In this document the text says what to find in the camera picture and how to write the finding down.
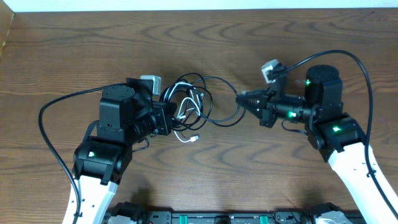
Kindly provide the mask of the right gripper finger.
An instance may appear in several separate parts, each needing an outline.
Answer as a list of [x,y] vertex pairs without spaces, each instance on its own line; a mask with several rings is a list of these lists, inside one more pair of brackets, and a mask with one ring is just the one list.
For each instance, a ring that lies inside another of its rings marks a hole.
[[255,117],[258,119],[264,119],[263,118],[263,111],[266,108],[266,104],[264,103],[243,103],[242,107],[247,109],[249,112],[251,112]]
[[240,106],[265,106],[267,102],[268,88],[246,91],[236,97],[236,102]]

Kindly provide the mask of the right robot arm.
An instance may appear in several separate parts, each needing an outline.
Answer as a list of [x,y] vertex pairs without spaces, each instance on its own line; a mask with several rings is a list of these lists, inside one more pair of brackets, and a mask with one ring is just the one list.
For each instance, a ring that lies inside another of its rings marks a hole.
[[397,194],[382,173],[358,122],[343,112],[343,82],[330,65],[307,70],[304,96],[285,93],[286,76],[274,60],[262,68],[268,87],[243,93],[236,102],[272,128],[278,119],[303,123],[318,150],[351,194],[366,223],[397,223]]

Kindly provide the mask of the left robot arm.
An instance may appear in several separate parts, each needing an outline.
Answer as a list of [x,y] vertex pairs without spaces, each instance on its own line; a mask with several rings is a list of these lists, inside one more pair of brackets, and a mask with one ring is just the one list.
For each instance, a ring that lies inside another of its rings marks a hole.
[[152,99],[153,80],[128,78],[107,86],[99,102],[99,119],[74,152],[77,186],[70,192],[64,223],[101,223],[131,162],[133,145],[150,135],[169,135],[177,105]]

